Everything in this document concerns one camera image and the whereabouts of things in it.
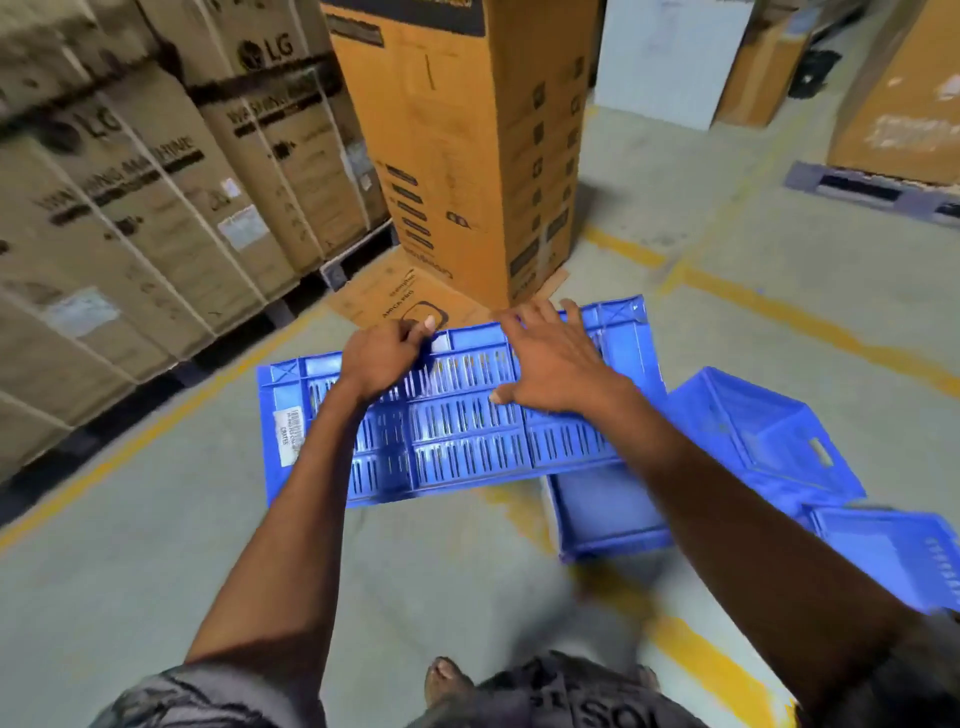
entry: gray floor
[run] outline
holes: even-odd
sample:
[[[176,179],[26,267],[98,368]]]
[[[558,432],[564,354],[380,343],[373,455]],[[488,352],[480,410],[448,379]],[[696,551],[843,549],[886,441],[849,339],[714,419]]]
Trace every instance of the gray floor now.
[[[834,40],[845,58],[829,87],[789,101],[763,132],[595,112],[582,154],[588,226],[557,298],[647,294],[668,386],[709,364],[805,400],[872,501],[960,525],[960,402],[943,392],[960,376],[956,231],[780,186],[792,160],[823,158],[875,28],[874,16]],[[644,251],[664,264],[641,264],[660,260]],[[251,365],[339,349],[352,330],[311,310],[104,453],[41,506],[50,518],[9,539],[6,724],[85,724],[182,657],[263,514]],[[925,362],[956,374],[938,390]],[[561,567],[536,483],[348,514],[323,690],[331,725],[417,715],[435,655],[485,677],[551,646],[612,667],[639,657],[712,726],[786,721],[789,695],[682,557]]]

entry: tall orange cardboard box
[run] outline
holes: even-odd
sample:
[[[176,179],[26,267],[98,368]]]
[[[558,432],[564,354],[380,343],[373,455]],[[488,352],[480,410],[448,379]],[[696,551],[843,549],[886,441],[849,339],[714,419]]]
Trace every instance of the tall orange cardboard box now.
[[[404,249],[497,308],[569,255],[597,0],[327,0]]]
[[[828,163],[960,182],[960,3],[901,0],[837,112]]]

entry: rolled-up sleeve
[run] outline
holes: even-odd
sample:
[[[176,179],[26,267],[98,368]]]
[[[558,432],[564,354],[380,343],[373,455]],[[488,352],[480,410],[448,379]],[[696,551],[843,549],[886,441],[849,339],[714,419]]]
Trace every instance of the rolled-up sleeve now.
[[[320,700],[223,665],[184,665],[124,692],[91,728],[323,728]]]
[[[798,718],[822,728],[960,726],[958,615],[925,617],[821,719]]]

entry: person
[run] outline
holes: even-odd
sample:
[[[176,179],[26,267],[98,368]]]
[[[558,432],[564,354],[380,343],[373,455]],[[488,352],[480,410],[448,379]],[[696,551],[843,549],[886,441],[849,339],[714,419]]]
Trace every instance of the person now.
[[[495,403],[585,417],[646,483],[712,594],[797,699],[804,725],[960,725],[960,627],[922,615],[777,511],[610,369],[580,309],[498,315],[520,361]],[[323,726],[350,459],[367,407],[433,333],[389,321],[349,339],[283,491],[206,615],[183,665],[122,694],[95,728]],[[416,726],[700,726],[649,674],[549,653],[474,684],[446,659],[427,670]]]

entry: blue plastic crate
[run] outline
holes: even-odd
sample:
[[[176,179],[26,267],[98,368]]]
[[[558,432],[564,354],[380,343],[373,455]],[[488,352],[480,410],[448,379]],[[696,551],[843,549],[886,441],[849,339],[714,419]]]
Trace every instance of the blue plastic crate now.
[[[673,545],[666,521],[625,465],[549,475],[544,487],[561,561]]]
[[[859,479],[801,401],[706,367],[671,392],[671,420],[790,516],[863,498]]]
[[[643,298],[582,310],[604,360],[663,406],[666,389]],[[340,365],[335,352],[258,368],[268,503],[290,474]],[[618,461],[610,443],[580,417],[490,402],[493,389],[518,375],[519,363],[499,324],[436,334],[414,370],[370,408],[360,425],[348,506]]]
[[[812,508],[814,532],[915,609],[960,610],[956,533],[932,513]]]

